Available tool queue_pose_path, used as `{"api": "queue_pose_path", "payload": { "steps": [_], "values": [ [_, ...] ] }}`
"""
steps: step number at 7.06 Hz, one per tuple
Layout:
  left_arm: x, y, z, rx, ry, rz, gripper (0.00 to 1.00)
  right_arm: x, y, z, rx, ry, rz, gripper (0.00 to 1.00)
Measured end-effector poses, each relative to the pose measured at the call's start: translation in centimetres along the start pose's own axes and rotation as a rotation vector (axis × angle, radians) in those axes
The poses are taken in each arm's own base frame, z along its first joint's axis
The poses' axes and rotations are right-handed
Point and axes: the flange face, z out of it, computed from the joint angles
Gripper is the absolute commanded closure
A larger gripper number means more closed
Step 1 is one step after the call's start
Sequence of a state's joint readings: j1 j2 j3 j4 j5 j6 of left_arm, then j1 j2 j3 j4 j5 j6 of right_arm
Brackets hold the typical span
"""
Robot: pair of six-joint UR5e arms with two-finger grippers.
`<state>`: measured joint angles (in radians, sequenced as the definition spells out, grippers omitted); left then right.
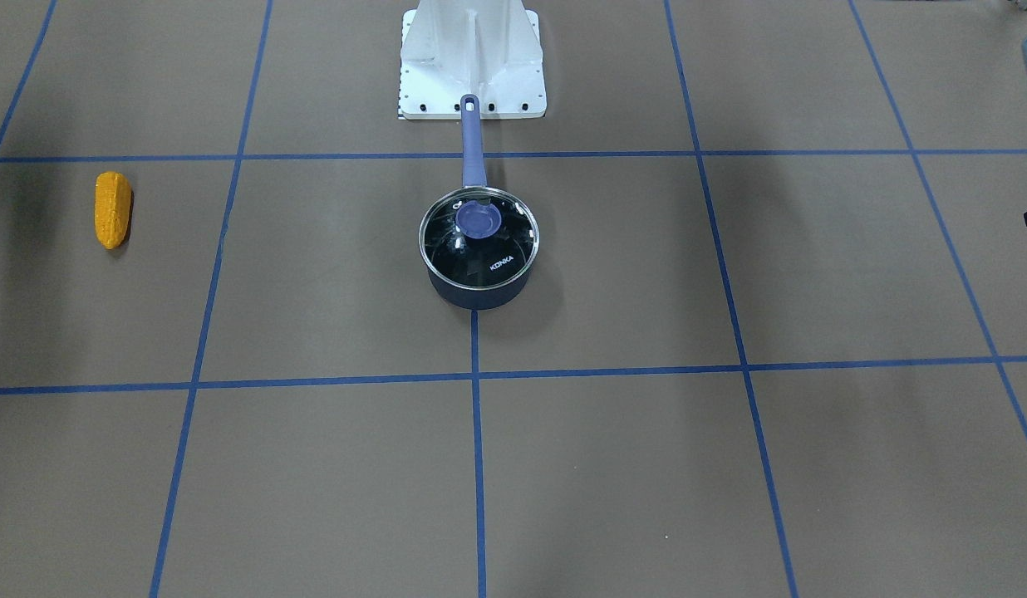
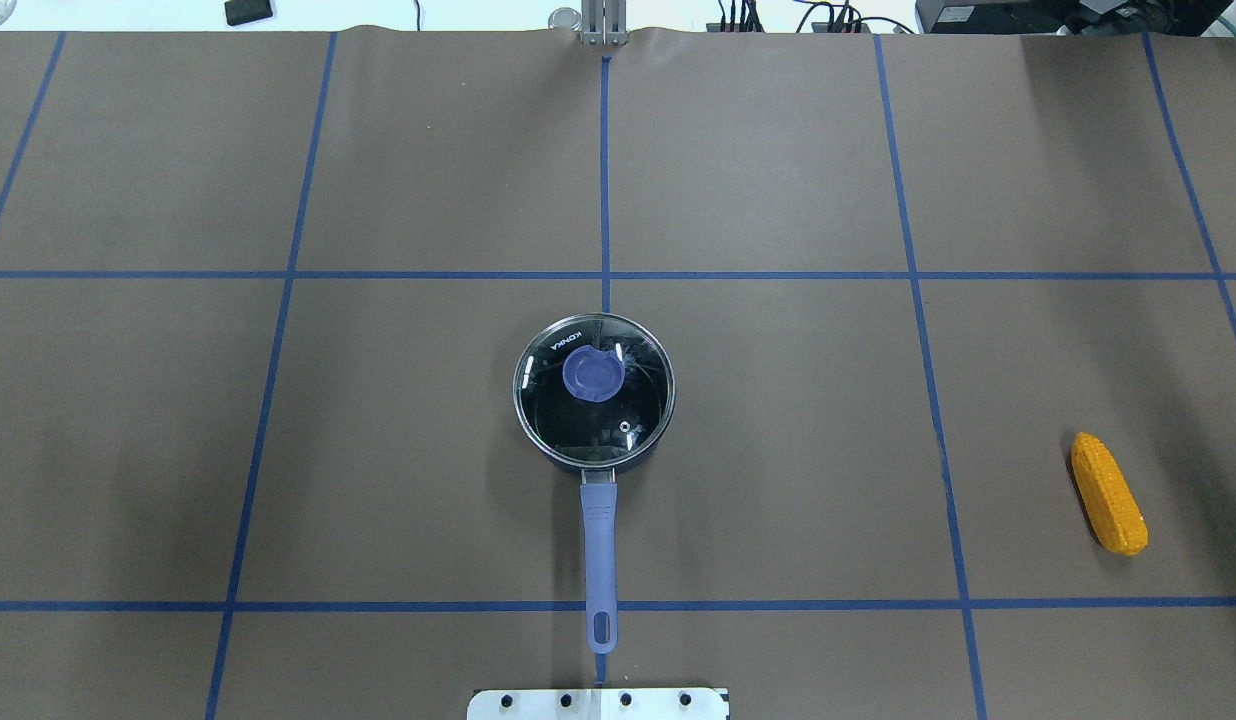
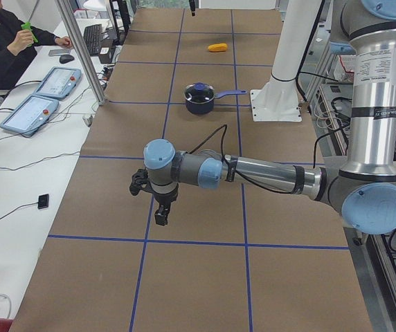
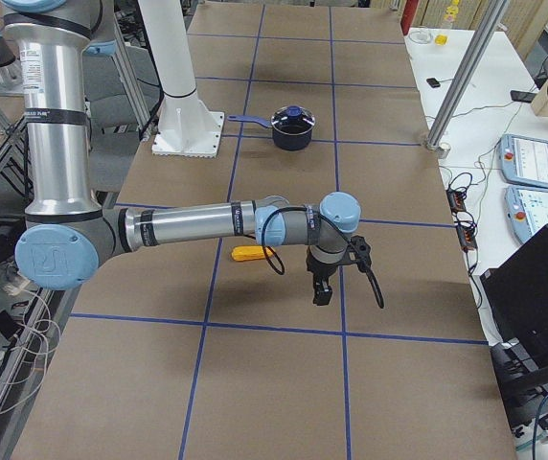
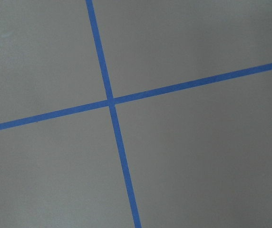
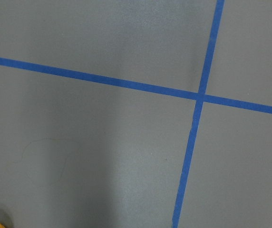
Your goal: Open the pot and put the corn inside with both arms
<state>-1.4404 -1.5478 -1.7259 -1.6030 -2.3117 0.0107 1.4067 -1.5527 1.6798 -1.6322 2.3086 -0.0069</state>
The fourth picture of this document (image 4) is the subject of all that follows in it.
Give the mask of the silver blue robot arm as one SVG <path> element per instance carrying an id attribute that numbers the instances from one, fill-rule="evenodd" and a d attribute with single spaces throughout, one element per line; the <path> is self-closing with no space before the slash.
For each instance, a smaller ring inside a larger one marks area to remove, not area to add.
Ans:
<path id="1" fill-rule="evenodd" d="M 142 247 L 240 236 L 262 249 L 305 245 L 318 306 L 331 300 L 329 279 L 341 265 L 370 272 L 369 244 L 356 233 L 359 203 L 342 192 L 318 205 L 270 196 L 170 210 L 102 208 L 89 180 L 82 56 L 89 48 L 116 50 L 113 3 L 7 1 L 4 22 L 19 47 L 32 154 L 34 199 L 15 248 L 26 278 L 67 290 Z"/>

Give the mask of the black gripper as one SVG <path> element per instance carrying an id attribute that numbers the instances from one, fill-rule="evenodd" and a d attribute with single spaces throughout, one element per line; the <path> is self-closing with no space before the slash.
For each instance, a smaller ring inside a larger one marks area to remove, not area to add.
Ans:
<path id="1" fill-rule="evenodd" d="M 312 274 L 312 303 L 315 306 L 327 306 L 332 298 L 332 288 L 329 285 L 329 279 L 339 267 L 339 262 L 323 262 L 309 248 L 307 250 L 306 263 L 307 271 Z"/>

